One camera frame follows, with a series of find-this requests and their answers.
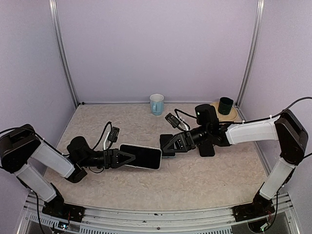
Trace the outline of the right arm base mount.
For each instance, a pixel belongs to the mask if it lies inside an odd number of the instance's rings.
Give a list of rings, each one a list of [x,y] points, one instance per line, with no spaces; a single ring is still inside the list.
[[[240,222],[274,213],[275,208],[272,199],[267,200],[258,191],[251,203],[234,206],[232,211],[235,221]]]

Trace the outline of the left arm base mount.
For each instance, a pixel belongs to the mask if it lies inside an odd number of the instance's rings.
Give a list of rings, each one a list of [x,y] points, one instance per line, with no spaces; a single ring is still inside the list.
[[[42,213],[53,217],[66,219],[67,221],[82,222],[84,217],[85,208],[78,205],[72,205],[64,202],[63,196],[58,189],[51,183],[56,192],[54,197],[49,202],[44,202]]]

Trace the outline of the light blue phone case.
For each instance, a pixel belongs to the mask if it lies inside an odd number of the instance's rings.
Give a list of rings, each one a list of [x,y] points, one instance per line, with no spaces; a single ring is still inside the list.
[[[168,142],[171,140],[171,138],[173,137],[172,134],[161,134],[160,138],[159,138],[159,142],[160,142],[160,148],[162,150],[162,158],[175,158],[176,154],[173,152],[165,152],[163,150],[163,148],[165,148],[166,150],[169,149],[174,149],[174,145],[169,145]]]

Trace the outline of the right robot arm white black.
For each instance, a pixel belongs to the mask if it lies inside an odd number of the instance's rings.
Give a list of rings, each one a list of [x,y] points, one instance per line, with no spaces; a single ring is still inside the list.
[[[198,148],[201,157],[215,155],[214,147],[230,147],[246,142],[277,141],[280,156],[267,180],[259,189],[259,197],[249,206],[253,216],[268,209],[268,201],[286,184],[295,168],[305,159],[308,132],[290,110],[250,121],[219,121],[214,106],[195,107],[197,128],[173,135],[161,146],[164,153],[187,153]]]

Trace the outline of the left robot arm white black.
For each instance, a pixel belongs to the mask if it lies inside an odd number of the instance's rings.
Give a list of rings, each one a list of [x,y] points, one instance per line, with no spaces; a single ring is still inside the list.
[[[78,183],[87,175],[86,167],[116,169],[136,158],[119,149],[91,149],[82,136],[75,137],[67,149],[69,154],[65,156],[36,133],[30,124],[9,128],[0,133],[0,167],[14,174],[42,198],[46,208],[62,217],[68,213],[68,205],[58,189],[43,178],[29,159],[39,161],[71,183]]]

